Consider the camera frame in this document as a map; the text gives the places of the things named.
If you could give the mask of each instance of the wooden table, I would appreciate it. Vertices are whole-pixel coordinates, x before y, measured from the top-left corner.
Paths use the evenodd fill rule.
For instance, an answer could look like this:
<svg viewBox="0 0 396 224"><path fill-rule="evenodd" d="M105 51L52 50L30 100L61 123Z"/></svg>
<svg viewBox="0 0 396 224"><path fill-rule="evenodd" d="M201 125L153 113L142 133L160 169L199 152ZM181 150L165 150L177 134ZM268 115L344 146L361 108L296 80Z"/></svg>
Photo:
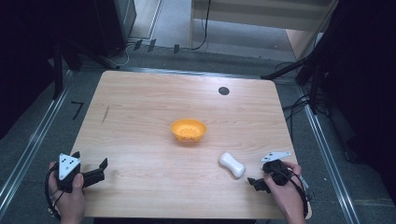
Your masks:
<svg viewBox="0 0 396 224"><path fill-rule="evenodd" d="M171 133L183 118L207 126L199 143ZM87 217L282 218L247 178L262 178L270 151L297 162L272 81L132 72L103 73L74 151L82 172L108 158L106 180L86 189ZM226 151L246 165L241 178L219 164Z"/></svg>

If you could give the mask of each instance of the handheld controller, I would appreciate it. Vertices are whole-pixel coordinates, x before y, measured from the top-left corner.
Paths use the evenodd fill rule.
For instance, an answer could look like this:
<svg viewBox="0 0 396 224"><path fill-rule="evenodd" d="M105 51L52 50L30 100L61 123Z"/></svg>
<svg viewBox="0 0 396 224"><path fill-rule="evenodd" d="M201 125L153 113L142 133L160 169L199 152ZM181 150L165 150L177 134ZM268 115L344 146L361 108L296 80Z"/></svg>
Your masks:
<svg viewBox="0 0 396 224"><path fill-rule="evenodd" d="M76 174L80 174L81 164L79 163L79 152L75 152L71 157L61 154L59 159L59 172L57 174L58 190L71 193L73 190L73 179ZM87 188L99 181L105 180L104 170L107 168L107 158L102 161L99 168L81 173L84 176L83 188Z"/></svg>
<svg viewBox="0 0 396 224"><path fill-rule="evenodd" d="M72 156L61 154L59 156L59 161L56 162L55 165L47 172L44 194L46 195L47 203L49 205L49 212L59 220L61 220L61 215L56 210L55 205L64 192L71 193L73 191L73 180L77 174L82 174L84 176L83 188L87 188L99 181L105 180L104 170L107 168L107 158L102 161L98 169L87 173L81 173L80 166L79 152L74 153ZM57 171L55 173L56 182L58 184L58 190L60 190L62 194L53 202L53 195L50 196L49 181L50 174L54 171Z"/></svg>
<svg viewBox="0 0 396 224"><path fill-rule="evenodd" d="M286 185L292 177L292 172L281 160L268 161L262 166L262 170L266 174L271 174L274 182L279 186ZM247 180L248 183L253 186L255 190L265 190L267 191L267 193L271 193L271 190L265 184L263 178L256 180L249 177Z"/></svg>

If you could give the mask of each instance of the black cable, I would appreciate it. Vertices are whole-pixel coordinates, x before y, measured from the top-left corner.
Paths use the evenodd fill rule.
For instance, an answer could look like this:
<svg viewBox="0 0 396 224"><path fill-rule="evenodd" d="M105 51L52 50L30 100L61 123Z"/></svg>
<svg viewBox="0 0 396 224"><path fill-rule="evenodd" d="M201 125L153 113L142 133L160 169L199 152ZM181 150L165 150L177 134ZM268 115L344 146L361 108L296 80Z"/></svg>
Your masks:
<svg viewBox="0 0 396 224"><path fill-rule="evenodd" d="M286 117L286 120L290 119L291 116L293 116L293 115L299 113L306 105L309 104L309 102L310 102L309 100L305 100L305 101L301 101L301 102L298 103L296 106L290 105L290 106L286 107L284 110L292 109L292 108L293 108L293 113L292 113L292 114L290 113L290 114Z"/></svg>
<svg viewBox="0 0 396 224"><path fill-rule="evenodd" d="M300 100L305 98L308 94L298 98L298 100L294 103L294 105L291 107L291 112L290 112L290 138L291 141L293 141L293 108L298 104Z"/></svg>
<svg viewBox="0 0 396 224"><path fill-rule="evenodd" d="M55 206L52 204L52 201L50 199L50 189L49 189L49 181L50 181L50 174L56 170L58 170L58 162L55 163L55 165L53 165L49 171L47 172L46 175L46 180L44 182L44 194L46 195L46 199L47 199L47 203L49 205L49 210L50 212L58 219L61 220L61 216L59 215L58 211L55 209Z"/></svg>
<svg viewBox="0 0 396 224"><path fill-rule="evenodd" d="M209 18L209 9L210 9L210 2L211 2L211 0L209 0L209 3L207 4L207 12L206 12L206 22L205 22L205 38L204 38L204 41L202 42L202 44L198 47L198 48L195 48L195 49L191 49L191 50L197 50L197 49L200 49L201 48L201 46L206 42L206 36L207 36L207 19Z"/></svg>
<svg viewBox="0 0 396 224"><path fill-rule="evenodd" d="M274 71L277 72L276 69L277 69L280 65L285 64L285 63L293 63L293 62L283 62L283 63L279 63L279 64L277 64L277 65L275 66Z"/></svg>
<svg viewBox="0 0 396 224"><path fill-rule="evenodd" d="M61 195L60 195L59 198L55 201L55 203L53 204L53 207L56 206L56 203L62 198L63 195L64 195L64 190L62 190Z"/></svg>
<svg viewBox="0 0 396 224"><path fill-rule="evenodd" d="M322 111L318 108L317 105L315 105L315 109L320 113L320 114L327 114L326 111Z"/></svg>
<svg viewBox="0 0 396 224"><path fill-rule="evenodd" d="M297 179L300 181L300 184L301 184L301 186L303 187L303 192L304 192L304 194L305 194L305 187L304 187L303 181L301 180L300 176L297 175L297 174L295 174L292 170L289 170L289 171L290 171L293 175L295 175L295 176L297 177Z"/></svg>
<svg viewBox="0 0 396 224"><path fill-rule="evenodd" d="M273 74L266 75L266 76L261 76L261 79L272 80L274 78L281 77L284 74L286 74L286 73L288 73L288 72L290 72L290 71L292 71L294 69L297 69L297 68L301 67L302 65L305 66L305 67L309 67L309 66L305 65L305 62L310 62L311 58L312 58L312 52L308 56L300 59L299 61L297 61L297 62L295 62L295 63L293 63L291 65L288 65L285 68L282 68L279 71L274 72Z"/></svg>

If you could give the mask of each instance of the finger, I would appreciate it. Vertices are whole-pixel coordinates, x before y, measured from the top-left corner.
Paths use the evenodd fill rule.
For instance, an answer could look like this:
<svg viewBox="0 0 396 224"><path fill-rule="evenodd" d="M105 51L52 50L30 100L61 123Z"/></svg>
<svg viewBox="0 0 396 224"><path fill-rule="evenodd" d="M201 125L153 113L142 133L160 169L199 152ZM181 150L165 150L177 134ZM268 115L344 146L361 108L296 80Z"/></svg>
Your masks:
<svg viewBox="0 0 396 224"><path fill-rule="evenodd" d="M291 177L291 179L294 181L294 183L295 183L298 187L300 187L300 188L303 187L303 185L301 184L301 181L300 181L299 177L297 177L296 175L293 175L293 176Z"/></svg>
<svg viewBox="0 0 396 224"><path fill-rule="evenodd" d="M264 174L264 182L265 184L267 184L270 190L274 189L277 186L270 174Z"/></svg>
<svg viewBox="0 0 396 224"><path fill-rule="evenodd" d="M82 193L82 186L84 185L84 176L77 174L73 179L73 191L79 191Z"/></svg>
<svg viewBox="0 0 396 224"><path fill-rule="evenodd" d="M52 166L54 166L54 165L55 165L55 161L50 162L49 163L49 169L52 168Z"/></svg>
<svg viewBox="0 0 396 224"><path fill-rule="evenodd" d="M301 168L300 165L294 164L294 163L289 162L289 161L283 161L283 163L284 163L287 167L289 167L295 174L297 174L297 175L300 175L300 174L301 174L302 168Z"/></svg>

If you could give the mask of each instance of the hand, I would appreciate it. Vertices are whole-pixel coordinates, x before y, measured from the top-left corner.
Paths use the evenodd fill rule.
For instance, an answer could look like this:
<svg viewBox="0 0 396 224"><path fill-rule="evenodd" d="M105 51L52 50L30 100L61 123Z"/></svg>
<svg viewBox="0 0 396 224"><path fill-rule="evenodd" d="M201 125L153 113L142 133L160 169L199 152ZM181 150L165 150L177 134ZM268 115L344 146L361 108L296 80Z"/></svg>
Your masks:
<svg viewBox="0 0 396 224"><path fill-rule="evenodd" d="M61 197L62 191L57 190L55 173L52 172L49 177L49 191L53 194L54 201L61 197L56 203L59 213L61 214L61 223L75 224L80 223L84 218L85 213L85 198L82 192L84 185L84 177L82 174L77 174L73 180L73 191L71 193L64 193Z"/></svg>
<svg viewBox="0 0 396 224"><path fill-rule="evenodd" d="M301 174L301 166L288 161L283 161L283 163L295 174ZM297 176L294 175L291 179L297 186L303 188ZM294 185L288 182L284 186L279 186L274 182L270 174L264 174L264 182L267 184L268 188L270 188L277 206L288 223L305 223L303 201Z"/></svg>

